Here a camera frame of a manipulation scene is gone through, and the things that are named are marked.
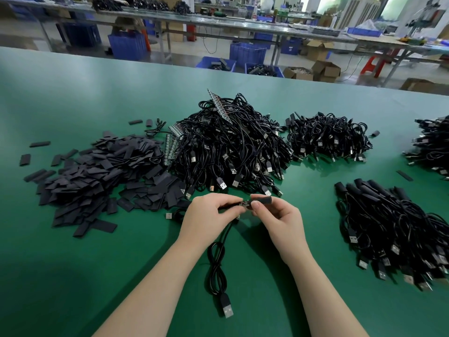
green workbench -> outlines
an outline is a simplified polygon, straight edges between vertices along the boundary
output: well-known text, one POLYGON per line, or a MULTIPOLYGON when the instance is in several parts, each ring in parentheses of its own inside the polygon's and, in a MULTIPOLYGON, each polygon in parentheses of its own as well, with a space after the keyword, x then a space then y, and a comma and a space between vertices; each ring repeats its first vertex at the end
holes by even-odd
MULTIPOLYGON (((413 120, 447 115, 449 97, 12 48, 0 48, 0 335, 90 336, 179 231, 164 211, 119 209, 107 217, 118 224, 113 234, 92 230, 73 238, 74 227, 50 228, 55 209, 38 206, 36 185, 23 177, 49 168, 55 154, 88 148, 104 130, 142 134, 144 124, 130 126, 130 120, 173 124, 199 110, 198 102, 209 99, 207 88, 222 97, 241 92, 280 123, 293 111, 321 111, 380 131, 367 163, 293 163, 279 187, 301 210, 318 264, 371 337, 447 336, 449 287, 434 283, 433 292, 423 293, 400 272, 381 281, 370 267, 356 267, 356 254, 339 231, 334 183, 361 177, 402 187, 425 211, 449 219, 449 184, 435 172, 407 166, 401 156, 419 134, 413 120), (28 148, 47 140, 50 146, 28 148), (27 153, 31 165, 19 167, 27 153)), ((220 317, 205 290, 208 269, 203 255, 169 336, 309 335, 293 278, 257 219, 245 216, 226 242, 229 319, 220 317)))

